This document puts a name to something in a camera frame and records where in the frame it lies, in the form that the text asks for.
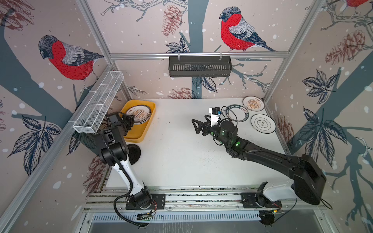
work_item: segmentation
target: white table surface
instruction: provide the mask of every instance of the white table surface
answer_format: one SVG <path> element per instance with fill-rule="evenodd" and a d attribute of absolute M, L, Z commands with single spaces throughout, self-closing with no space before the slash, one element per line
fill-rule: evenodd
<path fill-rule="evenodd" d="M 242 161 L 218 146 L 210 135 L 196 134 L 192 119 L 205 122 L 209 107 L 242 105 L 241 98 L 149 100 L 156 113 L 145 139 L 138 143 L 140 159 L 132 166 L 139 180 L 147 186 L 240 186 L 258 185 L 264 181 L 288 181 L 282 173 L 263 165 Z M 275 132 L 256 131 L 250 119 L 265 110 L 249 111 L 249 119 L 238 123 L 238 136 L 258 146 L 284 153 Z M 112 170 L 107 188 L 125 187 L 119 174 Z"/>

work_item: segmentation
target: black metal basket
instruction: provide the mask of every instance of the black metal basket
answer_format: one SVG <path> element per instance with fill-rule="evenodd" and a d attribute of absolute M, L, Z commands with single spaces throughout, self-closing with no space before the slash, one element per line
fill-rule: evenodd
<path fill-rule="evenodd" d="M 179 77 L 227 77 L 232 71 L 230 56 L 191 56 L 169 58 L 170 76 Z"/>

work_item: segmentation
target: bird's head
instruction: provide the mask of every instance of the bird's head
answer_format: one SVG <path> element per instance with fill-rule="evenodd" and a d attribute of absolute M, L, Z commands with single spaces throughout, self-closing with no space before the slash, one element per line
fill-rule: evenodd
<path fill-rule="evenodd" d="M 40 55 L 43 59 L 49 58 L 53 59 L 53 51 L 52 46 L 55 42 L 57 42 L 57 38 L 52 35 L 45 35 L 39 41 L 39 50 Z"/>
<path fill-rule="evenodd" d="M 227 20 L 235 14 L 241 14 L 241 11 L 236 6 L 230 6 L 223 10 L 223 12 L 220 14 L 219 19 L 221 19 L 224 22 L 227 22 Z"/>

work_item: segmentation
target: bird illustration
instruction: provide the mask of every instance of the bird illustration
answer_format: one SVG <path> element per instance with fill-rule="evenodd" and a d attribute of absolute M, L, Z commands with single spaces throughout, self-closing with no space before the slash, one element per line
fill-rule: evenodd
<path fill-rule="evenodd" d="M 263 47 L 269 51 L 275 51 L 268 47 L 255 31 L 255 28 L 248 24 L 238 7 L 227 7 L 221 13 L 219 19 L 222 20 L 221 36 L 223 42 L 233 49 L 246 51 L 252 47 Z"/>
<path fill-rule="evenodd" d="M 89 90 L 85 87 L 86 77 L 91 72 L 96 75 L 93 72 L 94 64 L 104 57 L 80 46 L 68 45 L 52 35 L 45 35 L 40 39 L 39 50 L 41 57 L 48 58 L 66 78 L 84 81 L 84 87 L 80 90 L 81 94 L 84 90 Z"/>

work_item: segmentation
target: wire mesh basket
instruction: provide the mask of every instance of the wire mesh basket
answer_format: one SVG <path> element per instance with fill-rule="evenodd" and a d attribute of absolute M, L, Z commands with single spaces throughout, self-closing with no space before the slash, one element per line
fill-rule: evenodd
<path fill-rule="evenodd" d="M 227 77 L 232 71 L 230 56 L 169 58 L 169 73 L 173 78 L 179 77 Z"/>
<path fill-rule="evenodd" d="M 74 124 L 78 133 L 96 133 L 124 80 L 120 71 L 109 71 Z"/>

